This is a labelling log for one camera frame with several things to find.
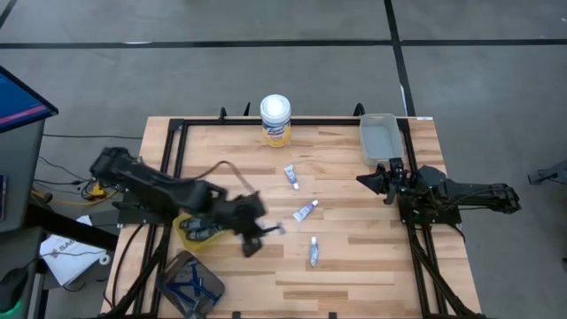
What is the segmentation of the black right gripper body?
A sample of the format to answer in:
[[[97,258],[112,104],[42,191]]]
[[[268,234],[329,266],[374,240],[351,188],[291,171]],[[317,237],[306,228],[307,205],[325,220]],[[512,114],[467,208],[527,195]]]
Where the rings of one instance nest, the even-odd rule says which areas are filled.
[[[393,203],[396,196],[400,193],[400,187],[406,178],[406,170],[401,158],[390,159],[389,164],[390,170],[387,173],[386,198],[384,199],[386,205]]]

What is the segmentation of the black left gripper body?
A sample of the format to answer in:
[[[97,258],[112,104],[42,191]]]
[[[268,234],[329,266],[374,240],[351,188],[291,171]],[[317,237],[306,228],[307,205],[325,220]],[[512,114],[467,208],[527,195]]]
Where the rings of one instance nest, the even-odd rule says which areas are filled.
[[[243,237],[262,237],[263,228],[256,222],[267,213],[260,196],[250,194],[219,202],[219,224]]]

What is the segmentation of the grey travel bottle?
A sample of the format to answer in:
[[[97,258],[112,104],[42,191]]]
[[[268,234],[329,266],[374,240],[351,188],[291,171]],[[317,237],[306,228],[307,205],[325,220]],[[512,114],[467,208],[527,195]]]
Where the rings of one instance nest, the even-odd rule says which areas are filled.
[[[190,217],[180,222],[179,227],[186,231],[201,230],[208,227],[208,222],[197,217]]]
[[[217,227],[191,230],[186,233],[186,239],[191,242],[205,242],[219,232]]]

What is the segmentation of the white plastic bin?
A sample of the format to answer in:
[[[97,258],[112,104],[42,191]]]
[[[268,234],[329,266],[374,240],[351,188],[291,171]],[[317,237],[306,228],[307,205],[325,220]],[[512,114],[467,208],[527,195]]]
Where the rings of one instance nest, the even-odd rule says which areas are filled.
[[[392,114],[362,115],[360,140],[362,160],[367,166],[376,166],[404,155],[400,128],[397,118]]]

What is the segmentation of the yellow plastic bin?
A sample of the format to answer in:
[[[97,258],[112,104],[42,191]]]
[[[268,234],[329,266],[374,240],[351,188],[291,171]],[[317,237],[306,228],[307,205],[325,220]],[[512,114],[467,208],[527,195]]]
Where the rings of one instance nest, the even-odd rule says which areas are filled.
[[[189,251],[189,252],[192,252],[192,253],[200,252],[200,251],[204,250],[205,248],[207,248],[208,246],[215,243],[216,241],[218,241],[221,237],[229,234],[226,230],[223,230],[223,231],[217,232],[216,234],[214,234],[213,236],[211,236],[210,238],[208,238],[205,241],[202,241],[202,242],[190,241],[190,240],[187,239],[185,232],[181,229],[181,223],[185,222],[186,220],[189,220],[190,218],[191,218],[190,214],[187,214],[187,213],[179,214],[173,220],[173,226],[172,226],[172,228],[175,230],[175,232],[177,234],[177,237],[183,243],[184,249]]]

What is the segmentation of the dark smoked plastic tray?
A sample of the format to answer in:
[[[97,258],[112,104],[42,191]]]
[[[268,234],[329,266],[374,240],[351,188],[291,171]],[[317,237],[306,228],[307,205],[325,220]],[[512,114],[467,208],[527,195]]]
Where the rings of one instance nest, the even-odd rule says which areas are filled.
[[[198,263],[198,276],[204,278],[205,286],[220,296],[214,304],[207,297],[201,300],[199,307],[191,309],[167,288],[167,284],[189,282],[191,278],[190,264]],[[157,288],[161,294],[183,315],[185,319],[206,319],[220,302],[225,293],[223,281],[198,260],[192,253],[182,251],[178,253],[157,276]]]

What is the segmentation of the Lysol wipes canister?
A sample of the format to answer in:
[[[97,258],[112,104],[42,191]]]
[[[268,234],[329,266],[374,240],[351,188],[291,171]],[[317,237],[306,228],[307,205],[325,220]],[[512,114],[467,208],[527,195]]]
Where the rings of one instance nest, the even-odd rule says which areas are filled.
[[[291,103],[287,97],[272,94],[260,102],[262,134],[272,147],[283,147],[291,140]]]

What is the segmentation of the yellow power plug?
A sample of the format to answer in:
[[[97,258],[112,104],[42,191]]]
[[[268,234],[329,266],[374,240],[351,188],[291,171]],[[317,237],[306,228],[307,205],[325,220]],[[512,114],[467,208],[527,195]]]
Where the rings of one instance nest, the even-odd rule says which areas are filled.
[[[107,192],[99,182],[91,181],[85,186],[84,195],[87,200],[96,200],[105,198]]]

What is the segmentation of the black desk bar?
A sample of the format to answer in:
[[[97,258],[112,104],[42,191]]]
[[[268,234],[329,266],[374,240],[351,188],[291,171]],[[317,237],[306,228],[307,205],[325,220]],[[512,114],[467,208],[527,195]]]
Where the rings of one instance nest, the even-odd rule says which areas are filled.
[[[119,239],[112,233],[33,204],[27,206],[24,223],[26,226],[41,227],[47,233],[74,239],[107,251],[114,251]]]

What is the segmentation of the white papers on floor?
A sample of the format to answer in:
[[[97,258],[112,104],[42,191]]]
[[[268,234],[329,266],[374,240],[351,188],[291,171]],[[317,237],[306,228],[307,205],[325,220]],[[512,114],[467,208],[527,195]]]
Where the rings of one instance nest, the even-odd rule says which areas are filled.
[[[39,254],[62,286],[72,283],[96,263],[104,266],[112,260],[103,248],[59,235],[49,235],[43,240]]]

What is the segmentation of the grey desk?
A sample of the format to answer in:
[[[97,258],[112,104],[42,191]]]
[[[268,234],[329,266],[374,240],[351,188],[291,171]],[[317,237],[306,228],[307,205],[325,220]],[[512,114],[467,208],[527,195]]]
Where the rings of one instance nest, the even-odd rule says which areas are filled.
[[[0,133],[0,174],[7,176],[0,233],[23,227],[43,138],[44,120]]]

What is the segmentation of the black computer mouse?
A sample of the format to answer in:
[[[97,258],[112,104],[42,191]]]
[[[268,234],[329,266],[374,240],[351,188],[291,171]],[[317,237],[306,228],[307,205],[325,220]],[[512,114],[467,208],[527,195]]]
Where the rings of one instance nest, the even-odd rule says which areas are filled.
[[[26,268],[13,268],[0,279],[0,316],[19,311],[27,279]]]

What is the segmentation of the monitor with blue screen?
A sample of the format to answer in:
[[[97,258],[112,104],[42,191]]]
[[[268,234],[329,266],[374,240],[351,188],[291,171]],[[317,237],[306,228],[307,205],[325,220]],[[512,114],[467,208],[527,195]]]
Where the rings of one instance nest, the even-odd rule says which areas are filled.
[[[0,66],[0,133],[58,115],[58,108]]]

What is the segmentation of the black aluminium table frame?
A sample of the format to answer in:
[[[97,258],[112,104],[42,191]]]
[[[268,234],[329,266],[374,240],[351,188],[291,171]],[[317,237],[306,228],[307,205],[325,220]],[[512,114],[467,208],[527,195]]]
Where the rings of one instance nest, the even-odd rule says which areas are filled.
[[[251,258],[230,234],[197,258],[225,285],[206,319],[373,319],[449,317],[453,309],[412,255],[417,238],[472,313],[480,312],[463,238],[446,225],[409,227],[396,205],[356,180],[371,167],[361,157],[358,116],[295,117],[291,141],[267,145],[257,116],[151,117],[139,155],[170,175],[204,175],[232,194],[255,188],[267,214],[281,222]],[[284,168],[293,165],[299,190]],[[313,200],[302,222],[292,215]],[[311,237],[319,258],[310,259]]]

